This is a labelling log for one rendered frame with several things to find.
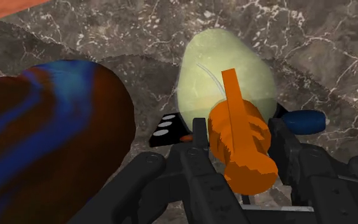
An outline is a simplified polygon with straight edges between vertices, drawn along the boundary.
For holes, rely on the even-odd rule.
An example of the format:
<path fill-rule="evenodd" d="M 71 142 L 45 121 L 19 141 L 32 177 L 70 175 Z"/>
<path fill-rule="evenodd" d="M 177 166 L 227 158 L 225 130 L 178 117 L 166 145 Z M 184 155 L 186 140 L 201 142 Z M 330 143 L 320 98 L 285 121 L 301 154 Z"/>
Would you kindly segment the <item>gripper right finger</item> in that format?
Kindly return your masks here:
<path fill-rule="evenodd" d="M 320 146 L 299 142 L 279 118 L 268 127 L 268 154 L 292 188 L 292 203 L 312 207 L 317 224 L 358 224 L 358 156 L 340 162 Z"/>

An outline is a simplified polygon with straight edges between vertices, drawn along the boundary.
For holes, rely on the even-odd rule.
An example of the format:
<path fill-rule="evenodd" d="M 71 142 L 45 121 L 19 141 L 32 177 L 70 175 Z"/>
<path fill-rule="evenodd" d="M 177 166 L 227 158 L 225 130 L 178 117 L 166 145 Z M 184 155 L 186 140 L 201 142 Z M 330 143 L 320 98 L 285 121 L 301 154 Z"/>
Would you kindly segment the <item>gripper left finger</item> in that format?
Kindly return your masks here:
<path fill-rule="evenodd" d="M 169 203 L 182 201 L 189 224 L 248 224 L 207 151 L 205 119 L 193 141 L 173 145 L 169 157 L 138 154 L 68 224 L 153 224 Z"/>

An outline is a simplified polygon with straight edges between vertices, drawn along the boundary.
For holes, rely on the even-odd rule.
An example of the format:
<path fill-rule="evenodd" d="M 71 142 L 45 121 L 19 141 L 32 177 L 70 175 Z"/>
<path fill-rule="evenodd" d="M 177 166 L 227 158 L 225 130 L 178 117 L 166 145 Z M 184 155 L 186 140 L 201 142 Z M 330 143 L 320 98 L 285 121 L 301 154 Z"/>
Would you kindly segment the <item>orange handled kitchen tool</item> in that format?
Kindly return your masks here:
<path fill-rule="evenodd" d="M 235 69 L 223 71 L 222 77 L 226 99 L 209 113 L 210 150 L 225 165 L 224 178 L 233 192 L 259 194 L 278 176 L 268 156 L 272 136 L 258 108 L 242 98 Z"/>

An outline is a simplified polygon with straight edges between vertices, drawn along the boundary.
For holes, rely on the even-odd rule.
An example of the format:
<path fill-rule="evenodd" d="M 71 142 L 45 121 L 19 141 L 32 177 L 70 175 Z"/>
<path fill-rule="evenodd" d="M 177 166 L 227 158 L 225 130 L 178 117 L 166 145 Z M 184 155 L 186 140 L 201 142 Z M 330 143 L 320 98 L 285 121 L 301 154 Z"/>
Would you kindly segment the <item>black appliance with pale jar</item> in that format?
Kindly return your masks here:
<path fill-rule="evenodd" d="M 176 86 L 178 112 L 162 116 L 149 146 L 182 142 L 192 131 L 194 118 L 208 118 L 226 99 L 222 71 L 235 69 L 242 98 L 253 103 L 265 122 L 282 118 L 296 135 L 326 128 L 326 116 L 316 110 L 288 111 L 277 103 L 277 86 L 269 66 L 236 35 L 224 29 L 206 29 L 187 44 Z"/>

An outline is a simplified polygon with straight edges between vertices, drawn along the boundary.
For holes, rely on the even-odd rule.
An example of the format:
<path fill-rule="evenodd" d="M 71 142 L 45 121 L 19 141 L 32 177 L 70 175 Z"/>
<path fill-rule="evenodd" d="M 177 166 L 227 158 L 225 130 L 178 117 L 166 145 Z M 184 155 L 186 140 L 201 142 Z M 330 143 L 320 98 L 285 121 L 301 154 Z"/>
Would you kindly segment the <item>brown and blue vase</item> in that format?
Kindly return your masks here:
<path fill-rule="evenodd" d="M 119 168 L 135 130 L 130 94 L 99 63 L 0 76 L 0 224 L 67 224 Z"/>

